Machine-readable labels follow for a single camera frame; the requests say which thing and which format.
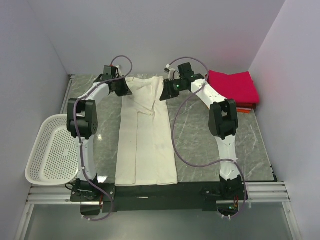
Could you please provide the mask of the cream white t-shirt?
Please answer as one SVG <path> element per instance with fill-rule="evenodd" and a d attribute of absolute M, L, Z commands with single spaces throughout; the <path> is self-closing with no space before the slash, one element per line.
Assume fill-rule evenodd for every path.
<path fill-rule="evenodd" d="M 115 185 L 177 184 L 167 102 L 160 100 L 163 77 L 129 77 L 126 83 L 132 95 L 122 98 Z"/>

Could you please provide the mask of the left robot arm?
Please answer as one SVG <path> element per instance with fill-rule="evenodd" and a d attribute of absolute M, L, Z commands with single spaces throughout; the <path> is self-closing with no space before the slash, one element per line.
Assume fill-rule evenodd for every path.
<path fill-rule="evenodd" d="M 97 105 L 111 93 L 118 97 L 133 94 L 120 67 L 105 65 L 103 73 L 94 80 L 88 91 L 67 102 L 66 127 L 77 146 L 78 159 L 78 172 L 72 191 L 82 194 L 88 201 L 94 201 L 100 195 L 93 147 L 99 127 Z"/>

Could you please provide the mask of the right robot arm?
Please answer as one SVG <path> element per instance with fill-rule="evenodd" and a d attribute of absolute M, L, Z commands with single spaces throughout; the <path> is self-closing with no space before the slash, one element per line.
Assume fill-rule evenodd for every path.
<path fill-rule="evenodd" d="M 208 128 L 218 146 L 220 185 L 217 190 L 207 190 L 206 194 L 232 199 L 244 191 L 244 174 L 237 163 L 235 147 L 239 127 L 236 102 L 214 90 L 205 76 L 194 73 L 189 62 L 179 65 L 178 69 L 168 64 L 164 71 L 168 78 L 163 81 L 161 101 L 176 98 L 182 91 L 190 91 L 208 107 Z"/>

